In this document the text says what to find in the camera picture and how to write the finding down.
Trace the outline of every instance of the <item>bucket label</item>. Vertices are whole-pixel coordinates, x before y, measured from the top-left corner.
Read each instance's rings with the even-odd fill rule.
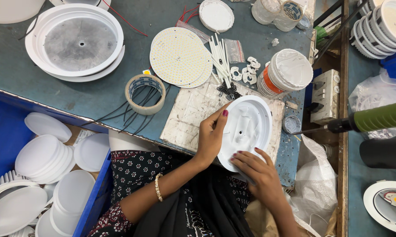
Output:
[[[264,69],[264,71],[259,74],[258,79],[256,81],[258,85],[258,91],[263,94],[265,97],[268,97],[270,99],[277,99],[285,96],[288,94],[290,91],[285,91],[280,89],[275,82],[269,78],[268,74],[268,67],[269,65]]]

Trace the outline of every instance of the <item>adhesive tape roll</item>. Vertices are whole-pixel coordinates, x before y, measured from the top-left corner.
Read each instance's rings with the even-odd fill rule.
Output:
[[[371,185],[363,195],[363,202],[372,218],[396,232],[396,181]]]
[[[141,86],[152,86],[155,89],[157,89],[161,94],[160,101],[151,107],[143,107],[143,106],[135,104],[131,98],[132,98],[134,91]],[[161,108],[163,108],[164,99],[166,98],[166,88],[164,87],[163,82],[160,79],[158,79],[157,77],[152,76],[152,75],[147,75],[147,74],[140,74],[140,75],[136,75],[136,76],[132,77],[129,80],[129,82],[126,84],[125,96],[126,96],[127,102],[132,107],[133,111],[137,112],[138,114],[142,114],[142,115],[152,115],[152,114],[155,114],[158,111],[160,111]]]

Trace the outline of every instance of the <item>woman's right hand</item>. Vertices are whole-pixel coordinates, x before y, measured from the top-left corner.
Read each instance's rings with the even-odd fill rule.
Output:
[[[233,154],[230,162],[241,169],[246,175],[255,181],[256,186],[248,183],[249,191],[274,214],[281,212],[288,203],[283,195],[277,171],[271,158],[261,149],[255,148],[265,161],[247,151],[238,151]]]

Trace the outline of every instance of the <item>woman's left hand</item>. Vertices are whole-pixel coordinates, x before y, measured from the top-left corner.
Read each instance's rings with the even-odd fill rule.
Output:
[[[222,147],[223,130],[227,123],[230,103],[204,119],[199,127],[198,151],[193,159],[206,169],[216,158]]]

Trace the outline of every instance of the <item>blue workbench surface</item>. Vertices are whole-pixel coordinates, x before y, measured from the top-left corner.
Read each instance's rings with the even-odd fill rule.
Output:
[[[350,1],[350,14],[356,8],[356,1]],[[350,29],[360,19],[358,14],[350,21]],[[355,46],[349,45],[349,95],[357,84],[368,77],[379,75],[379,60],[363,56]],[[396,234],[377,223],[366,211],[363,203],[365,190],[379,180],[395,180],[396,170],[372,169],[363,163],[359,146],[364,141],[360,133],[349,132],[348,139],[348,236],[393,237]]]
[[[293,48],[305,56],[309,56],[311,31],[305,33],[293,29],[290,32],[282,32],[277,30],[274,25],[258,24],[251,14],[251,2],[231,3],[226,0],[224,2],[233,8],[235,22],[230,30],[222,33],[219,37],[240,40],[245,58],[252,56],[261,65],[264,65],[276,52],[284,48]],[[143,70],[150,67],[149,51],[153,37],[159,31],[173,27],[182,15],[185,5],[187,5],[187,9],[191,9],[197,6],[197,2],[192,0],[113,0],[111,6],[138,30],[149,36],[145,37],[136,32],[119,16],[109,10],[122,26],[125,36],[125,56],[115,71],[104,78],[85,83],[61,81],[34,65],[26,52],[24,40],[17,40],[24,34],[33,19],[16,24],[0,24],[0,90],[76,116],[98,119],[126,101],[124,95],[126,83],[133,76],[141,74]],[[53,5],[47,1],[45,8],[51,7]],[[213,35],[213,32],[202,25],[197,16],[191,18],[188,23],[207,35]],[[276,47],[271,45],[274,38],[278,38],[280,42]],[[245,64],[234,66],[242,68]],[[139,136],[182,150],[171,144],[165,144],[159,139],[178,92],[179,87],[171,87],[163,109],[138,134]],[[287,100],[298,104],[298,110],[301,110],[304,96],[304,90],[294,92]],[[294,114],[293,110],[289,109],[286,109],[286,113]],[[298,113],[297,116],[301,119],[301,113]],[[126,131],[135,132],[143,118],[143,116],[138,115]],[[122,117],[104,121],[104,124],[116,129],[123,128]],[[282,184],[287,187],[293,186],[299,151],[296,139],[282,133],[282,140],[288,140],[289,138],[293,142],[280,143],[277,158],[277,167],[282,177]]]

